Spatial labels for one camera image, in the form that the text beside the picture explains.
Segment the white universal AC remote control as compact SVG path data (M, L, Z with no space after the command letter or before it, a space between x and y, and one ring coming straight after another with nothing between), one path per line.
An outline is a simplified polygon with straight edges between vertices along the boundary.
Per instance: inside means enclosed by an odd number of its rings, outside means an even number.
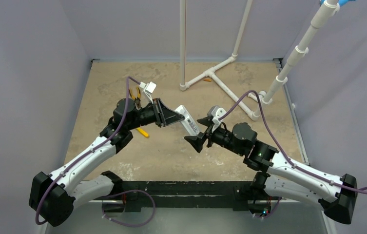
M183 127L186 129L190 136L197 136L200 133L200 128L195 122L194 118L190 115L189 111L184 105L180 105L175 109L176 112L184 116L184 119L180 121Z

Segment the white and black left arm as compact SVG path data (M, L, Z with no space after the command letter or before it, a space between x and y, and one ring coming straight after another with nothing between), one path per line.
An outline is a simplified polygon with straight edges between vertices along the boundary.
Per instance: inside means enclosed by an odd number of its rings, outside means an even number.
M74 159L46 174L34 176L29 197L29 206L36 212L35 223L56 227L68 219L73 210L99 197L117 199L128 191L122 179L106 171L97 178L84 182L84 178L97 166L118 154L133 139L132 130L155 124L166 127L185 120L185 116L164 105L155 98L138 109L131 98L121 99L91 145Z

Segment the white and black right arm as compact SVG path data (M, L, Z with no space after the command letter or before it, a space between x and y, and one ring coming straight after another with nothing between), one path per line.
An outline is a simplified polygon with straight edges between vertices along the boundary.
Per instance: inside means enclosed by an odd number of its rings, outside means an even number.
M199 153L203 145L214 144L242 156L244 164L257 172L250 185L250 192L256 198L265 195L289 198L318 206L330 219L351 224L357 194L356 178L345 174L332 175L286 157L275 147L257 138L251 126L245 122L228 130L225 124L212 128L213 123L205 118L199 122L207 129L196 136L184 139Z

